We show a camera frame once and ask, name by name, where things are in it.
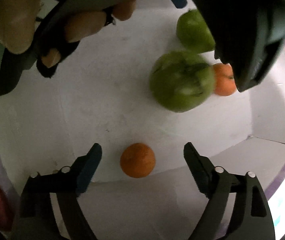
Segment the purple storage box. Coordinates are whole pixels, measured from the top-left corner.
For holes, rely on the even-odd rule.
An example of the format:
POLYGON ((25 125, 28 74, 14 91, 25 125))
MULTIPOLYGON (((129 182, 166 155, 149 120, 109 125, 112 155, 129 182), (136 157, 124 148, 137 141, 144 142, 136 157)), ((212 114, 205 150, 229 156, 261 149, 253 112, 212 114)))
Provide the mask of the purple storage box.
POLYGON ((161 55, 181 48, 181 14, 170 0, 141 0, 131 19, 81 41, 54 77, 31 67, 0 97, 0 188, 12 204, 30 175, 69 166, 99 143, 102 160, 79 197, 96 236, 187 239, 207 203, 183 157, 191 142, 228 172, 254 172, 276 238, 285 235, 285 46, 260 85, 173 113, 155 102, 148 76, 161 55), (145 178, 120 167, 135 143, 155 153, 145 178))

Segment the large green apple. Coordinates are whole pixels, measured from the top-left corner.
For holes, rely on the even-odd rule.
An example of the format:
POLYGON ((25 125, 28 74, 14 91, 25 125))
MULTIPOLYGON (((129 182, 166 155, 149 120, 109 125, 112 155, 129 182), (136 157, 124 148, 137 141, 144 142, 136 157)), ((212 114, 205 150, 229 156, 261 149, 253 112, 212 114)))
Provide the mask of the large green apple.
POLYGON ((149 89, 155 100, 175 113, 201 105, 213 93, 215 83, 213 66, 186 50, 162 55, 149 75, 149 89))

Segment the large orange mandarin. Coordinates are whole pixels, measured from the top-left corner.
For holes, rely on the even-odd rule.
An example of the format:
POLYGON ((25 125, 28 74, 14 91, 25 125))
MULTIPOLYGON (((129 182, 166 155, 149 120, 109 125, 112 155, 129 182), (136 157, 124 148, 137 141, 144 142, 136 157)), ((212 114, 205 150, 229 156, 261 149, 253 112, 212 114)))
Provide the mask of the large orange mandarin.
POLYGON ((131 178, 145 178, 155 168, 154 151, 146 144, 135 143, 124 150, 120 157, 120 167, 131 178))

